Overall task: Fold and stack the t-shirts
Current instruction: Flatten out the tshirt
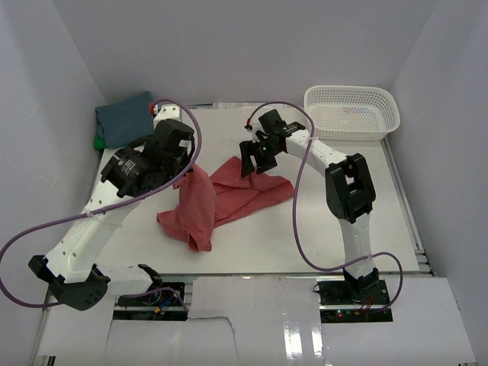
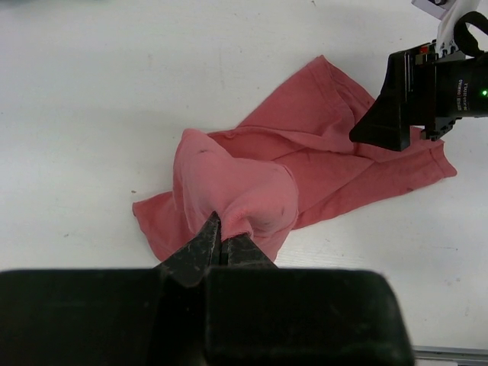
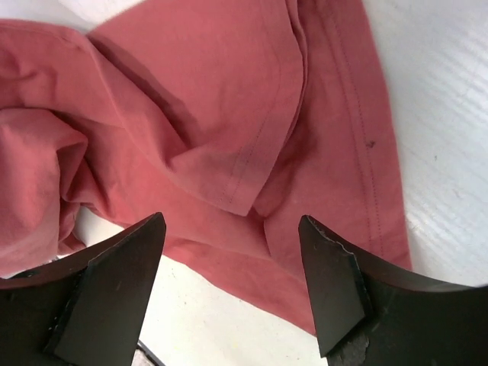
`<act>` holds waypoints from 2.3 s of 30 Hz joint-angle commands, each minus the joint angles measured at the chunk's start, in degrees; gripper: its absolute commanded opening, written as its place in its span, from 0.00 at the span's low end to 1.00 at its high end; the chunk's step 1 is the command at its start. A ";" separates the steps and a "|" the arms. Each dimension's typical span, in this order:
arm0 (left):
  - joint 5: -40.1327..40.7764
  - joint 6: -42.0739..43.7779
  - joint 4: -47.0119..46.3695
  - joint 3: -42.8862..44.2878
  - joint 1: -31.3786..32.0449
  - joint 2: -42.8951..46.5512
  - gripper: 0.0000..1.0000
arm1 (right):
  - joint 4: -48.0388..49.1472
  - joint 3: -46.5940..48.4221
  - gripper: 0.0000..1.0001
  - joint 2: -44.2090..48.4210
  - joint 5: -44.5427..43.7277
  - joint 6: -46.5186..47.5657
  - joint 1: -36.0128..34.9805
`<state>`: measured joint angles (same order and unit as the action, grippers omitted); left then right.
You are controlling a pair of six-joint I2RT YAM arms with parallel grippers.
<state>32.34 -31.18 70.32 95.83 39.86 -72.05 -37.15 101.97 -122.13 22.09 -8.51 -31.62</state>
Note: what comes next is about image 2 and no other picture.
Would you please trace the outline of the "red t shirt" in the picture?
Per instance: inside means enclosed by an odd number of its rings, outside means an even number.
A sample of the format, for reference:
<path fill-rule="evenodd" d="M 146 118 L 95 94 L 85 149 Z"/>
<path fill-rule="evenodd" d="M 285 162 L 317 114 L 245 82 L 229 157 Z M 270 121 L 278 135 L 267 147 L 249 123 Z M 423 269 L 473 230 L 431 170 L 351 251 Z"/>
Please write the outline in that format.
<path fill-rule="evenodd" d="M 167 259 L 217 214 L 224 239 L 247 234 L 275 259 L 292 230 L 456 175 L 442 142 L 421 140 L 419 129 L 403 152 L 351 142 L 373 102 L 318 56 L 236 128 L 185 130 L 172 189 L 133 205 L 155 256 Z"/>

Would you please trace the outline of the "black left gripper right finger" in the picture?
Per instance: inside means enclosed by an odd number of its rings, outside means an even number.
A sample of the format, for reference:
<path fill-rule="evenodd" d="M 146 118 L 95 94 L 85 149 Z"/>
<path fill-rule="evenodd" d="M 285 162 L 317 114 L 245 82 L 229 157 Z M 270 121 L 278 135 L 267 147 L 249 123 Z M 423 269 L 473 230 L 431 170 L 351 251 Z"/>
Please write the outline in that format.
<path fill-rule="evenodd" d="M 222 242 L 222 265 L 239 268 L 278 268 L 248 234 L 239 234 Z"/>

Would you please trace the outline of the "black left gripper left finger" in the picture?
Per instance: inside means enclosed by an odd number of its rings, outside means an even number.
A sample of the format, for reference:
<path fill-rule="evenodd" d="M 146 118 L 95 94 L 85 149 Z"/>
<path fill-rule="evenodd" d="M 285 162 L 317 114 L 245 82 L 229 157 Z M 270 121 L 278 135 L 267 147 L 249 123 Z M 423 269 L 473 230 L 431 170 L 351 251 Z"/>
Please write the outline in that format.
<path fill-rule="evenodd" d="M 174 282 L 180 286 L 198 285 L 212 261 L 216 259 L 217 264 L 220 261 L 220 230 L 220 218 L 213 212 L 193 239 L 156 267 L 161 282 Z"/>

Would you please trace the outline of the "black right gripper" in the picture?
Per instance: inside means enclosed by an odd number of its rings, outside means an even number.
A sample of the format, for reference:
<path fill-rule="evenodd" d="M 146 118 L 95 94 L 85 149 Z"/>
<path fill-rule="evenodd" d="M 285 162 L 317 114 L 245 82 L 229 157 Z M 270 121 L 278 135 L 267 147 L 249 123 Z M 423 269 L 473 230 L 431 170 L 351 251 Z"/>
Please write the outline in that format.
<path fill-rule="evenodd" d="M 486 116 L 487 53 L 468 58 L 458 50 L 440 57 L 435 43 L 426 43 L 413 48 L 411 58 L 406 51 L 388 56 L 380 94 L 349 139 L 401 152 L 410 145 L 410 125 L 421 130 L 421 140 L 437 141 L 457 120 Z"/>

